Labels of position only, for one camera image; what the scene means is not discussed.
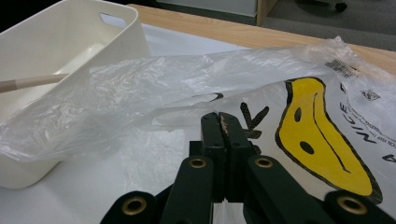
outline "clear plastic bag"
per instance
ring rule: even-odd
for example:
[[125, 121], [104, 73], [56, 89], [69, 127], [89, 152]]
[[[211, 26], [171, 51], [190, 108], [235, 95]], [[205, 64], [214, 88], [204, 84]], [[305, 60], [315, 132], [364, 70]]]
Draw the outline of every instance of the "clear plastic bag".
[[[392, 215], [395, 84], [339, 37], [290, 49], [138, 59], [69, 77], [2, 124], [0, 150], [39, 161], [120, 149], [128, 189], [157, 194], [174, 181], [189, 141], [200, 140], [201, 116], [221, 111], [261, 133], [253, 144], [308, 193], [322, 199], [349, 189]], [[258, 123], [243, 115], [263, 110]], [[216, 205], [214, 223], [242, 222], [240, 204]]]

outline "yellow print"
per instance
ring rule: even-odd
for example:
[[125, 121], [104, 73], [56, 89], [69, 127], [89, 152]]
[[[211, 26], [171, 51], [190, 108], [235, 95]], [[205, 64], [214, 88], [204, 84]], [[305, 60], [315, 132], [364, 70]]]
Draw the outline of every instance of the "yellow print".
[[336, 189], [382, 195], [375, 178], [326, 112], [326, 86], [314, 77], [286, 82], [288, 105], [276, 131], [278, 146], [306, 171]]

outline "wooden stick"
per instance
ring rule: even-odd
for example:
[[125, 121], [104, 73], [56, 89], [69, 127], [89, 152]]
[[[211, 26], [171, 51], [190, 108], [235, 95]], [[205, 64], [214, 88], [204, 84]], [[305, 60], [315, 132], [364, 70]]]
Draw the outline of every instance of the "wooden stick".
[[66, 77], [68, 74], [48, 75], [42, 77], [27, 77], [15, 80], [0, 81], [0, 93], [15, 91], [19, 89], [56, 83]]

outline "black clamp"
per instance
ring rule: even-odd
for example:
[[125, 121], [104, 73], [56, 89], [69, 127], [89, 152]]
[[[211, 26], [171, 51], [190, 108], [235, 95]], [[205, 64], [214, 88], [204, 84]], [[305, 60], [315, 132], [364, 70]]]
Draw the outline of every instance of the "black clamp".
[[133, 191], [121, 196], [102, 224], [212, 223], [213, 203], [243, 203], [253, 223], [396, 223], [366, 198], [337, 190], [324, 202], [312, 197], [275, 159], [260, 155], [232, 115], [201, 119], [202, 141], [190, 142], [190, 156], [175, 183], [153, 196]]

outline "wooden table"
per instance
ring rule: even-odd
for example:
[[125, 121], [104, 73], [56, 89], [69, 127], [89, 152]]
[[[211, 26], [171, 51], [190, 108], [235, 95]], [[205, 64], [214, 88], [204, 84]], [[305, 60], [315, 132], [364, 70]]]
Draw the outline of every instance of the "wooden table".
[[[142, 23], [216, 39], [251, 49], [310, 44], [322, 40], [306, 35], [295, 35], [257, 26], [220, 21], [153, 7], [128, 6], [138, 10]], [[349, 46], [367, 62], [396, 75], [396, 52], [356, 45]]]

